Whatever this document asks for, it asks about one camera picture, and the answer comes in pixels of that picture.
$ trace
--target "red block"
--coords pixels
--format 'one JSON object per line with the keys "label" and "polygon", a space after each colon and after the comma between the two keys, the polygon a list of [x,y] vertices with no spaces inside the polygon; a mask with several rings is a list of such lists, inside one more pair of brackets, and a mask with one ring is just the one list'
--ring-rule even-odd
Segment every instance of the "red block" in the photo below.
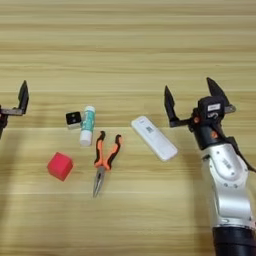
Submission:
{"label": "red block", "polygon": [[48,164],[48,171],[54,177],[64,181],[73,168],[73,161],[70,157],[56,153]]}

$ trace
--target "glue stick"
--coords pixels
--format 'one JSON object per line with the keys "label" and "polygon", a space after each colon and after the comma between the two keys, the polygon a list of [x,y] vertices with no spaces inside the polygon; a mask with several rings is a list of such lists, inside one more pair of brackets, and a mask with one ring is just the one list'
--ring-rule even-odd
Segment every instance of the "glue stick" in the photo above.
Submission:
{"label": "glue stick", "polygon": [[84,118],[81,125],[80,144],[82,146],[90,146],[92,144],[92,134],[95,121],[95,108],[87,106],[84,110]]}

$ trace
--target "white usb drive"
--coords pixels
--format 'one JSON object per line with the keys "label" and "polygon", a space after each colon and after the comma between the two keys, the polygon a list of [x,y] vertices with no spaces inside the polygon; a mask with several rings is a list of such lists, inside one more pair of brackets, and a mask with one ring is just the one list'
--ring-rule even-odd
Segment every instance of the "white usb drive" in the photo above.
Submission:
{"label": "white usb drive", "polygon": [[178,153],[177,148],[147,117],[140,116],[131,125],[162,161],[167,161]]}

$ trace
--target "robotic arm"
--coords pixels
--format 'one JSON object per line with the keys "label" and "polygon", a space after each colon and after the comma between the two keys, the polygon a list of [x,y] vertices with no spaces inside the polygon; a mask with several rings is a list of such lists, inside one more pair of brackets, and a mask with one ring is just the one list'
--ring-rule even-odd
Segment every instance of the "robotic arm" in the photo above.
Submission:
{"label": "robotic arm", "polygon": [[246,193],[248,172],[255,169],[241,154],[234,137],[226,137],[221,121],[236,108],[223,90],[207,78],[211,96],[198,101],[189,119],[180,120],[174,100],[165,88],[165,108],[170,126],[187,125],[202,151],[203,176],[217,256],[255,256],[256,225]]}
{"label": "robotic arm", "polygon": [[6,128],[8,124],[9,116],[22,116],[26,114],[28,101],[29,101],[29,93],[27,82],[24,81],[19,92],[19,106],[13,109],[4,109],[0,105],[0,139],[2,137],[2,133],[4,128]]}

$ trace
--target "pliers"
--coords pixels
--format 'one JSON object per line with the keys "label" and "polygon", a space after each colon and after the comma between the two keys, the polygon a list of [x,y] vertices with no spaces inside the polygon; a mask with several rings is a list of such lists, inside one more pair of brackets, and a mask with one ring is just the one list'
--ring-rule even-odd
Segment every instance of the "pliers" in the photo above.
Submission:
{"label": "pliers", "polygon": [[109,157],[104,160],[103,157],[103,141],[106,137],[106,133],[104,131],[101,131],[100,137],[97,139],[96,142],[96,154],[97,158],[94,162],[95,168],[98,168],[95,181],[94,181],[94,189],[93,189],[93,197],[96,197],[102,188],[104,177],[105,177],[105,171],[110,171],[112,168],[112,162],[114,161],[115,157],[117,156],[121,144],[122,144],[122,136],[120,134],[116,135],[115,139],[115,145],[109,155]]}

